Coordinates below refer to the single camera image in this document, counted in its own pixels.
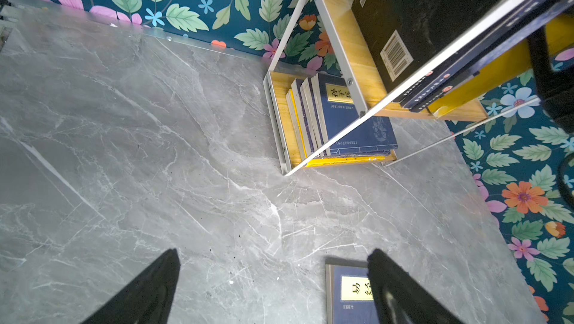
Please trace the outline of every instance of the white metal shelf frame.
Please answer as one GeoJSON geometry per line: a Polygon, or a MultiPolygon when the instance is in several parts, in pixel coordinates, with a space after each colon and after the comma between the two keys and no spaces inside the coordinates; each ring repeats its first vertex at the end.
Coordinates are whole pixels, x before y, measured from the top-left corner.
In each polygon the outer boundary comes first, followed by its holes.
{"type": "MultiPolygon", "coordinates": [[[[339,141],[346,134],[350,133],[352,130],[354,130],[355,128],[360,126],[362,123],[364,123],[366,120],[368,120],[369,118],[374,116],[377,112],[379,112],[385,106],[390,104],[400,94],[402,94],[404,91],[406,91],[412,84],[414,84],[416,81],[418,81],[418,79],[420,79],[425,74],[427,74],[429,71],[433,70],[435,67],[437,67],[442,62],[447,60],[451,55],[453,55],[455,52],[460,50],[470,40],[474,39],[480,33],[484,32],[490,26],[494,25],[506,13],[511,11],[513,8],[515,8],[518,4],[521,4],[523,1],[526,1],[526,0],[503,0],[503,1],[501,1],[499,4],[497,4],[495,7],[493,7],[491,11],[489,11],[486,15],[484,15],[483,18],[480,19],[480,21],[475,23],[468,30],[466,30],[463,34],[461,34],[457,39],[455,39],[455,41],[453,41],[453,43],[450,46],[448,46],[448,47],[444,48],[442,51],[440,51],[430,61],[428,61],[422,67],[420,67],[417,71],[412,73],[411,76],[409,76],[406,80],[404,80],[394,90],[389,92],[387,94],[387,96],[382,98],[375,106],[368,109],[366,104],[364,104],[363,95],[360,93],[361,90],[358,86],[355,74],[353,73],[351,66],[348,63],[347,57],[346,57],[346,55],[344,55],[344,52],[341,54],[341,52],[343,51],[343,46],[342,46],[341,42],[339,41],[339,38],[338,38],[337,33],[336,33],[336,29],[334,28],[334,25],[333,25],[331,19],[329,19],[329,13],[326,11],[326,5],[325,5],[323,0],[315,0],[315,5],[317,6],[317,9],[319,10],[319,15],[321,16],[323,23],[326,25],[325,30],[327,32],[327,35],[329,36],[329,39],[331,41],[331,45],[333,46],[333,48],[335,50],[335,56],[337,58],[337,61],[339,62],[339,65],[341,67],[341,71],[343,72],[343,77],[345,78],[347,83],[351,85],[351,87],[349,88],[349,92],[351,93],[351,97],[353,98],[353,102],[355,102],[355,104],[356,104],[355,106],[357,107],[357,111],[359,112],[360,117],[357,118],[355,121],[353,121],[353,123],[351,123],[347,127],[345,127],[343,130],[341,130],[341,132],[336,134],[333,138],[328,140],[325,144],[323,144],[320,148],[318,148],[315,152],[313,152],[307,158],[303,159],[297,166],[295,166],[295,168],[291,168],[291,166],[289,166],[290,170],[288,170],[286,173],[285,173],[285,171],[283,171],[283,174],[285,176],[290,176],[293,173],[295,173],[296,171],[303,168],[313,158],[317,157],[320,153],[322,153],[327,148],[332,146],[336,141],[339,141]]],[[[264,85],[266,85],[266,91],[268,90],[267,89],[268,84],[266,82],[268,81],[268,78],[269,78],[269,72],[275,70],[275,67],[277,66],[277,62],[279,61],[279,58],[280,58],[281,54],[283,53],[285,46],[287,45],[287,41],[291,37],[291,33],[293,32],[293,29],[297,25],[297,22],[299,20],[301,12],[303,11],[303,7],[305,6],[306,3],[307,3],[307,0],[299,0],[297,5],[295,6],[295,9],[293,10],[293,13],[291,15],[291,19],[289,20],[289,23],[287,24],[287,27],[285,29],[285,33],[283,34],[283,38],[281,39],[279,46],[277,47],[276,53],[271,60],[271,64],[270,64],[269,70],[268,70],[268,76],[266,76],[264,79],[264,85]]],[[[494,119],[494,117],[490,117],[488,119],[485,119],[484,121],[481,121],[480,123],[483,124],[483,123],[486,123],[488,121],[491,121],[492,119],[494,119]]],[[[451,137],[452,136],[449,136],[446,139],[435,142],[434,144],[427,146],[427,147],[417,151],[416,153],[419,153],[426,148],[433,147],[434,145],[439,144],[439,143],[441,143],[441,142],[443,142],[443,141],[445,141],[451,137]]]]}

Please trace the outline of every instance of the black book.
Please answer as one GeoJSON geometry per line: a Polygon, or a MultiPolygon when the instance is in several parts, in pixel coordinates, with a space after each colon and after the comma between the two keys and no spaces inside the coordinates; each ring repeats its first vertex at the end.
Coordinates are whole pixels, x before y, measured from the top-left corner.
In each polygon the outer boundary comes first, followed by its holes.
{"type": "MultiPolygon", "coordinates": [[[[352,11],[389,92],[438,55],[465,53],[515,7],[515,0],[355,0],[352,11]]],[[[418,86],[435,80],[424,76],[418,86]]]]}

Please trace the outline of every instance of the orange flower pattern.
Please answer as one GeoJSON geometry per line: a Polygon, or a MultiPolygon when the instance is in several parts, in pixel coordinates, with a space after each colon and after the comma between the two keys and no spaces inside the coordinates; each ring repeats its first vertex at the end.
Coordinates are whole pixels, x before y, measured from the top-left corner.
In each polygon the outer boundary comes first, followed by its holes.
{"type": "MultiPolygon", "coordinates": [[[[535,293],[535,289],[533,287],[531,287],[530,285],[528,285],[528,289],[530,290],[530,292],[533,294],[533,297],[535,298],[536,304],[538,305],[538,307],[540,308],[540,311],[548,311],[550,310],[550,308],[548,307],[548,305],[546,304],[546,300],[544,298],[542,298],[541,296],[538,295],[534,295],[535,293]]],[[[544,319],[546,321],[549,321],[548,316],[546,315],[546,313],[542,313],[542,316],[544,316],[544,319]]]]}
{"type": "Polygon", "coordinates": [[[542,197],[544,191],[540,187],[532,188],[530,182],[510,183],[506,185],[507,190],[502,191],[502,196],[507,198],[504,202],[509,207],[516,207],[520,213],[539,213],[541,206],[548,204],[548,198],[542,197]]]}
{"type": "Polygon", "coordinates": [[[317,16],[315,15],[305,15],[301,21],[299,21],[299,26],[305,31],[311,30],[315,24],[317,24],[317,16]]]}
{"type": "Polygon", "coordinates": [[[566,226],[560,222],[548,222],[544,227],[548,233],[556,238],[562,238],[566,234],[566,226]]]}
{"type": "Polygon", "coordinates": [[[327,54],[334,54],[335,50],[333,50],[333,46],[331,46],[331,41],[326,32],[322,32],[319,38],[321,40],[315,43],[315,50],[319,50],[317,54],[321,57],[325,57],[327,54]]]}

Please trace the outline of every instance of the yellow book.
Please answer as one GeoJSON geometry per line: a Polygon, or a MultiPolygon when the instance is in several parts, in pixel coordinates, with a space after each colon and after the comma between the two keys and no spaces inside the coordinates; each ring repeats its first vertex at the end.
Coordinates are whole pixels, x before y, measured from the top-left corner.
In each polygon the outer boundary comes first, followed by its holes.
{"type": "Polygon", "coordinates": [[[394,150],[388,156],[361,156],[361,157],[323,157],[312,159],[307,163],[307,167],[320,167],[322,165],[343,165],[358,164],[368,162],[392,161],[397,159],[394,150]]]}
{"type": "MultiPolygon", "coordinates": [[[[546,25],[546,40],[551,56],[574,43],[574,18],[561,15],[546,25]]],[[[432,103],[428,109],[436,117],[441,117],[492,90],[500,84],[513,79],[530,69],[528,42],[523,40],[500,55],[496,60],[480,70],[480,74],[453,90],[450,94],[432,103]]]]}

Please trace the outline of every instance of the book spine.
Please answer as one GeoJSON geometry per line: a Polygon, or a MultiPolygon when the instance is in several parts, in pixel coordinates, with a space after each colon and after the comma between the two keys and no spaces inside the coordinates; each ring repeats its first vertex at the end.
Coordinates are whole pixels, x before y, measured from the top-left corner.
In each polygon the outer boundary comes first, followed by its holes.
{"type": "MultiPolygon", "coordinates": [[[[326,132],[325,124],[325,113],[323,112],[323,101],[321,100],[321,90],[319,89],[319,75],[315,75],[311,78],[311,83],[309,87],[312,90],[313,98],[315,99],[315,106],[317,113],[319,114],[319,132],[323,140],[323,144],[329,141],[329,135],[326,132]]],[[[326,155],[331,155],[331,148],[326,149],[326,155]]]]}
{"type": "Polygon", "coordinates": [[[295,132],[295,138],[297,140],[297,147],[299,148],[299,154],[301,158],[307,158],[305,153],[305,147],[303,146],[303,139],[301,138],[301,127],[299,127],[297,121],[297,112],[293,106],[293,91],[289,90],[285,95],[287,100],[287,108],[289,109],[289,115],[291,115],[291,124],[293,126],[293,131],[295,132]]]}
{"type": "Polygon", "coordinates": [[[451,65],[441,71],[438,76],[434,76],[432,80],[427,77],[425,81],[421,82],[417,90],[412,91],[408,98],[401,101],[401,106],[406,109],[419,108],[417,104],[423,100],[427,102],[426,98],[435,93],[434,91],[441,86],[446,79],[466,66],[472,59],[476,58],[482,51],[491,46],[508,31],[511,31],[514,25],[523,19],[527,13],[546,1],[547,0],[526,0],[523,2],[511,14],[499,21],[488,33],[482,36],[481,40],[475,40],[475,44],[463,47],[462,53],[464,55],[455,54],[451,56],[447,61],[451,65]]]}
{"type": "Polygon", "coordinates": [[[434,101],[436,101],[439,98],[448,94],[453,88],[458,88],[458,87],[462,86],[463,84],[467,83],[468,81],[472,80],[475,77],[475,75],[477,75],[477,74],[470,75],[468,78],[464,79],[460,84],[458,84],[456,86],[452,85],[452,83],[454,83],[454,82],[450,82],[450,81],[446,82],[445,84],[440,86],[438,89],[434,90],[422,102],[419,102],[413,108],[409,109],[409,111],[411,111],[411,112],[423,111],[428,106],[430,106],[434,101]]]}
{"type": "Polygon", "coordinates": [[[293,107],[295,107],[295,111],[297,112],[297,120],[299,121],[299,126],[301,127],[301,138],[303,139],[303,145],[305,146],[306,155],[312,154],[315,150],[313,149],[313,145],[311,139],[309,138],[309,132],[307,130],[307,119],[305,115],[305,110],[303,109],[303,105],[301,104],[301,98],[299,97],[299,88],[297,85],[297,80],[293,81],[291,84],[291,91],[293,93],[293,107]]]}
{"type": "Polygon", "coordinates": [[[313,99],[312,88],[309,85],[309,79],[305,79],[303,85],[301,85],[301,91],[305,97],[305,103],[309,109],[309,118],[311,119],[311,126],[313,128],[313,134],[315,135],[315,140],[317,142],[317,148],[323,145],[323,136],[319,131],[319,114],[317,113],[317,108],[315,108],[315,100],[313,99]]]}
{"type": "Polygon", "coordinates": [[[428,76],[431,76],[433,74],[433,71],[429,72],[426,76],[423,76],[421,79],[419,79],[417,82],[415,82],[412,86],[410,86],[405,92],[403,92],[402,94],[398,95],[397,98],[393,99],[392,102],[394,102],[395,104],[400,104],[401,102],[403,102],[406,98],[410,98],[410,96],[412,95],[412,92],[415,91],[419,85],[421,84],[421,82],[427,78],[428,76]]]}
{"type": "Polygon", "coordinates": [[[387,156],[373,155],[368,157],[328,157],[322,159],[312,159],[307,163],[307,167],[321,167],[325,165],[359,164],[369,162],[384,161],[387,156]]]}

